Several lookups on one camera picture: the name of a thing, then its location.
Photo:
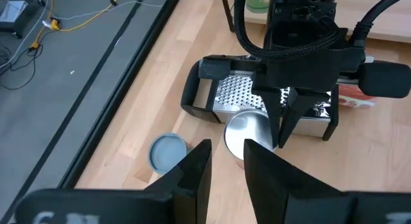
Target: light wood panel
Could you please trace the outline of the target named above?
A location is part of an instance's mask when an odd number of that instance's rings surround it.
[[[348,28],[349,34],[358,21],[380,0],[336,0],[335,22],[341,28]],[[398,42],[411,42],[411,0],[402,0],[383,12],[374,22],[369,38]],[[252,13],[244,10],[246,22],[265,24],[266,13]]]
[[[248,24],[261,44],[264,27]],[[371,41],[369,54],[411,64],[411,45]],[[223,125],[186,114],[180,97],[191,66],[208,54],[246,52],[226,24],[221,0],[180,0],[112,120],[77,187],[143,189],[156,181],[150,143],[176,132],[195,146],[213,142],[208,223],[255,223],[243,170],[225,149]],[[368,110],[340,111],[331,140],[294,135],[277,154],[341,190],[411,192],[411,98],[379,99]]]

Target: can lid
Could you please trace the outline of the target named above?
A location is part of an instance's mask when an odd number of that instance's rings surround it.
[[[266,149],[273,151],[270,120],[266,112],[245,109],[233,115],[225,124],[224,142],[229,151],[244,160],[244,140],[252,139]]]
[[[186,143],[175,133],[162,134],[148,151],[148,163],[159,174],[166,174],[187,155]]]

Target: wire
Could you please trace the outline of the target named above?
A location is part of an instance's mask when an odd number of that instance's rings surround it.
[[[32,31],[34,30],[34,28],[37,26],[37,24],[40,22],[41,18],[43,18],[44,13],[46,12],[47,8],[44,7],[43,12],[41,13],[39,19],[37,20],[37,22],[34,24],[34,26],[31,28],[31,30],[28,32],[27,36],[23,39],[23,41],[20,43],[19,47],[17,48],[17,51],[14,53],[14,55],[4,64],[0,65],[0,69],[3,68],[4,66],[6,66],[7,64],[9,64],[14,58],[15,56],[18,54],[18,52],[20,51],[20,48],[22,47],[22,45],[24,44],[24,42],[26,41],[26,39],[30,36],[30,34],[32,33]]]
[[[27,52],[27,55],[30,56],[29,53],[29,49],[26,49],[23,53]],[[22,89],[23,87],[25,87],[27,84],[29,84],[32,79],[34,78],[34,76],[36,75],[36,58],[38,58],[42,52],[43,52],[43,45],[40,45],[39,48],[37,48],[36,50],[34,50],[35,54],[33,56],[33,58],[25,65],[20,66],[16,69],[12,69],[12,67],[10,66],[10,70],[11,71],[17,71],[19,69],[22,69],[23,67],[27,67],[29,64],[31,64],[33,62],[33,73],[31,74],[30,78],[26,81],[26,83],[18,86],[18,87],[9,87],[9,86],[5,86],[3,83],[1,83],[1,86],[7,90],[18,90],[18,89]]]
[[[355,29],[353,31],[353,35],[351,35],[350,42],[359,41],[357,44],[364,46],[365,39],[367,38],[374,20],[383,13],[387,8],[394,5],[400,0],[381,0],[376,5],[374,5],[362,18],[360,22],[357,23]]]
[[[112,9],[108,9],[108,10],[100,10],[100,11],[96,11],[96,12],[90,12],[90,13],[84,13],[82,15],[74,15],[72,17],[68,17],[68,18],[63,18],[63,17],[55,17],[56,19],[60,19],[60,20],[71,20],[71,19],[75,19],[75,18],[80,18],[80,17],[84,17],[84,16],[88,16],[88,15],[94,15],[96,13],[100,13],[100,12],[111,12],[119,7],[125,6],[127,4],[130,3],[139,3],[141,5],[145,5],[145,6],[154,6],[154,7],[162,7],[163,5],[155,5],[155,4],[148,4],[148,3],[143,3],[143,2],[139,2],[139,1],[130,1],[130,2],[126,2],[126,3],[122,3],[118,6],[116,6],[115,8]]]
[[[0,46],[4,49],[4,50],[0,49],[0,52],[2,52],[2,55],[1,55],[2,60],[0,64],[4,64],[4,63],[7,63],[12,52],[8,49],[8,47],[4,45],[0,44]],[[3,75],[5,72],[7,72],[8,67],[5,70],[4,70],[4,67],[2,67],[1,70],[3,71],[0,73],[0,76]]]
[[[234,28],[238,42],[251,55],[258,58],[271,61],[288,61],[293,58],[299,58],[311,53],[318,53],[329,49],[336,41],[341,38],[340,30],[333,20],[328,17],[323,17],[318,20],[318,24],[322,27],[327,26],[327,32],[321,39],[315,42],[297,46],[288,47],[282,50],[267,50],[254,45],[247,36],[244,21],[244,6],[245,0],[234,0]]]
[[[54,0],[51,0],[50,3],[50,10],[49,10],[49,14],[47,15],[47,20],[49,20],[51,18],[51,14],[53,13],[53,9],[54,9]],[[41,34],[44,31],[44,26],[41,27],[40,31],[37,33],[36,39],[34,40],[33,44],[35,45],[34,48],[38,48],[39,45],[39,38],[41,36]]]
[[[93,21],[95,18],[99,17],[102,13],[104,13],[105,11],[107,11],[108,9],[110,9],[112,6],[112,4],[110,4],[108,7],[106,7],[104,10],[102,10],[101,12],[97,13],[97,15],[91,17],[90,19],[88,19],[87,21],[83,22],[80,25],[75,26],[74,28],[69,28],[69,29],[60,29],[59,31],[63,31],[63,32],[70,32],[70,31],[74,31],[77,30],[78,28],[81,28],[83,26],[85,26],[86,24],[88,24],[89,22]]]
[[[29,66],[31,63],[33,63],[33,73],[31,74],[29,80],[26,81],[26,83],[24,83],[24,84],[22,84],[21,86],[18,86],[18,87],[9,87],[9,86],[4,85],[1,82],[0,82],[0,86],[2,86],[3,88],[5,88],[7,90],[17,90],[17,89],[21,89],[24,86],[26,86],[27,84],[29,84],[32,81],[32,79],[34,78],[35,74],[36,74],[36,62],[35,62],[35,60],[43,53],[44,45],[42,45],[42,41],[49,34],[54,33],[54,32],[57,32],[57,31],[49,31],[46,34],[44,34],[43,37],[39,41],[39,47],[37,49],[30,49],[30,48],[25,49],[22,53],[20,53],[20,55],[17,57],[17,60],[14,61],[14,63],[12,63],[12,64],[10,63],[9,66],[7,67],[7,69],[4,70],[2,73],[0,73],[0,76],[2,76],[4,73],[6,73],[9,70],[10,70],[10,72],[16,72],[16,71],[18,71],[18,70],[20,70],[24,67]],[[23,56],[23,54],[27,54],[27,56],[32,57],[32,59],[27,64],[24,64],[24,65],[19,66],[17,68],[13,68],[14,65],[19,62],[19,60]]]
[[[52,14],[54,14],[55,16],[58,16],[58,14],[56,13],[56,12],[54,12],[50,7],[46,7],[47,8],[47,10],[49,11],[49,12],[51,12]]]

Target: metal grater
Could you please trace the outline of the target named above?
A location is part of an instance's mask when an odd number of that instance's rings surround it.
[[[218,82],[213,103],[213,112],[222,123],[227,122],[236,112],[256,108],[266,112],[261,97],[251,93],[251,74],[243,71],[233,71],[232,75]],[[290,89],[281,89],[281,108],[284,109]],[[328,110],[331,100],[317,103],[299,121],[294,133],[322,137],[331,120]]]

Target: green bottle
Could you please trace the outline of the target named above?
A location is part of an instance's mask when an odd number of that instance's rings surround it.
[[[245,6],[252,13],[267,13],[270,0],[245,0]]]

